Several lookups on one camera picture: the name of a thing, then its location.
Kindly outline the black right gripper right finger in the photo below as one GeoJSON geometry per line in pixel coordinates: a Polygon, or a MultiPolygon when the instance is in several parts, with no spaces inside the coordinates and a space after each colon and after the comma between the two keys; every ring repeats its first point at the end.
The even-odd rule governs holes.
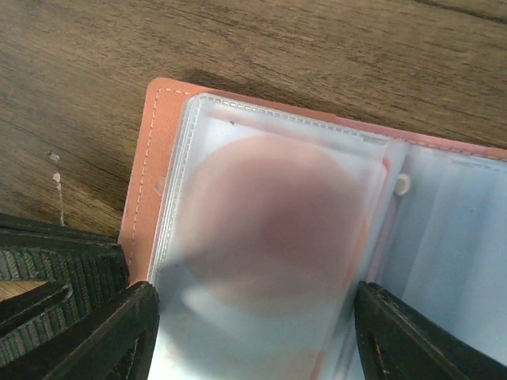
{"type": "Polygon", "coordinates": [[[366,379],[506,378],[506,365],[455,338],[376,283],[359,282],[354,317],[366,379]]]}

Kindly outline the pink leather card holder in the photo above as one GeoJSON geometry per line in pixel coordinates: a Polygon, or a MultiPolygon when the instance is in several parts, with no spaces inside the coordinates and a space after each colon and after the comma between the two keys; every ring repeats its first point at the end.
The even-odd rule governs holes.
{"type": "Polygon", "coordinates": [[[374,282],[506,361],[506,152],[157,78],[120,228],[151,379],[362,379],[374,282]]]}

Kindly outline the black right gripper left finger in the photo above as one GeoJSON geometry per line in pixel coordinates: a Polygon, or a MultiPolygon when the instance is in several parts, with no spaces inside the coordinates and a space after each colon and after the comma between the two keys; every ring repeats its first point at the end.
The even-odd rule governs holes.
{"type": "Polygon", "coordinates": [[[146,379],[158,294],[138,282],[67,331],[1,368],[2,379],[146,379]]]}

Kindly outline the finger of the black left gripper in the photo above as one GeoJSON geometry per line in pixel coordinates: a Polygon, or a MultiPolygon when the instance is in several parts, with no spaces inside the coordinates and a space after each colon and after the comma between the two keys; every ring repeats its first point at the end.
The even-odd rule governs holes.
{"type": "Polygon", "coordinates": [[[1,302],[1,355],[23,356],[68,330],[127,287],[124,255],[28,254],[1,262],[2,279],[44,284],[1,302]]]}
{"type": "Polygon", "coordinates": [[[119,271],[120,282],[128,283],[124,252],[114,239],[104,235],[1,214],[1,247],[8,246],[36,253],[61,253],[66,258],[80,255],[107,259],[110,267],[119,271]]]}

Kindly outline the red circle card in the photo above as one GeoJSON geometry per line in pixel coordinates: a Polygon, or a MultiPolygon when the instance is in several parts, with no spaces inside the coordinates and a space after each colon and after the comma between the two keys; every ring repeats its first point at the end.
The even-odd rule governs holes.
{"type": "Polygon", "coordinates": [[[275,135],[205,138],[176,240],[191,379],[316,379],[388,168],[371,152],[275,135]]]}

